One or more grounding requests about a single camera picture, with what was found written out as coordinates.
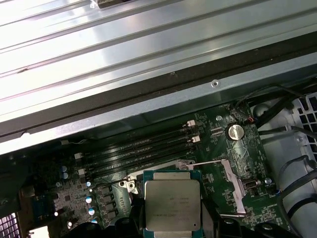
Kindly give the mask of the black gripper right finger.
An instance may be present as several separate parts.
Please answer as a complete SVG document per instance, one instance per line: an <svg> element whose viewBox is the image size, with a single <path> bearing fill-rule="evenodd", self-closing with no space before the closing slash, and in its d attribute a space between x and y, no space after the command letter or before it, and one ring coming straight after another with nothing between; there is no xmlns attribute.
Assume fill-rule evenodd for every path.
<svg viewBox="0 0 317 238"><path fill-rule="evenodd" d="M232 218L222 218L212 202L202 200L202 226L207 238L283 238L285 230L272 223L257 224L253 230Z"/></svg>

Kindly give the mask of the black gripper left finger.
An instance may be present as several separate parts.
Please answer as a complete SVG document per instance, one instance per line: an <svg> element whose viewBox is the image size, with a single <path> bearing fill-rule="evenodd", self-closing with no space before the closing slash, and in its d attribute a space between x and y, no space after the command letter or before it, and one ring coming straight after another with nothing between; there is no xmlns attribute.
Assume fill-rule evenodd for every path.
<svg viewBox="0 0 317 238"><path fill-rule="evenodd" d="M64 235L65 238L142 238L145 228L145 201L137 198L132 201L128 217L123 217L101 228L97 223L86 222Z"/></svg>

